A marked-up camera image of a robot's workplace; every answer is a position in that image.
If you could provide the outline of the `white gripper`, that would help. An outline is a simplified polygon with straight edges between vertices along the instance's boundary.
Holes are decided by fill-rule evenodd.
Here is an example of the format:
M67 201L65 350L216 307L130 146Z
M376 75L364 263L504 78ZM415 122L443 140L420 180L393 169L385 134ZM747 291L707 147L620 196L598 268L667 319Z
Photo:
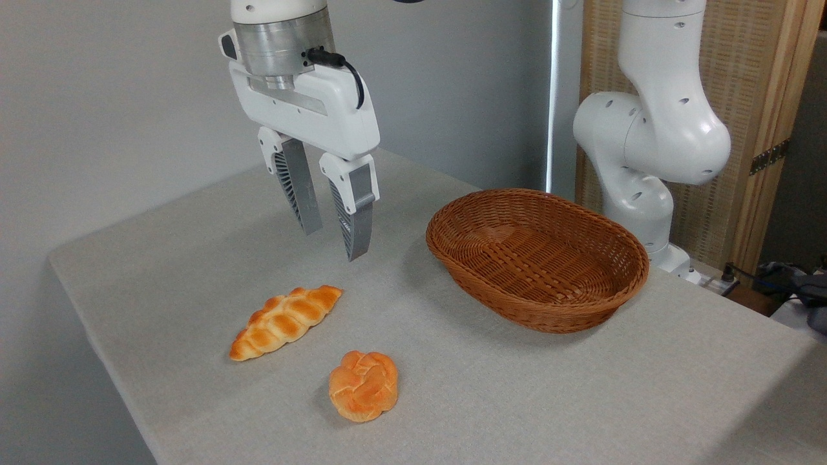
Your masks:
M368 154L380 145L380 130L367 84L357 85L348 68L315 65L293 77L293 88L269 88L263 77L248 73L235 41L236 33L228 30L220 36L220 47L240 105L263 126L258 141L267 170L277 177L301 229L311 235L322 229L322 220L302 141L329 152L320 168L328 178L348 261L355 261L369 249L373 205L380 198L375 162Z

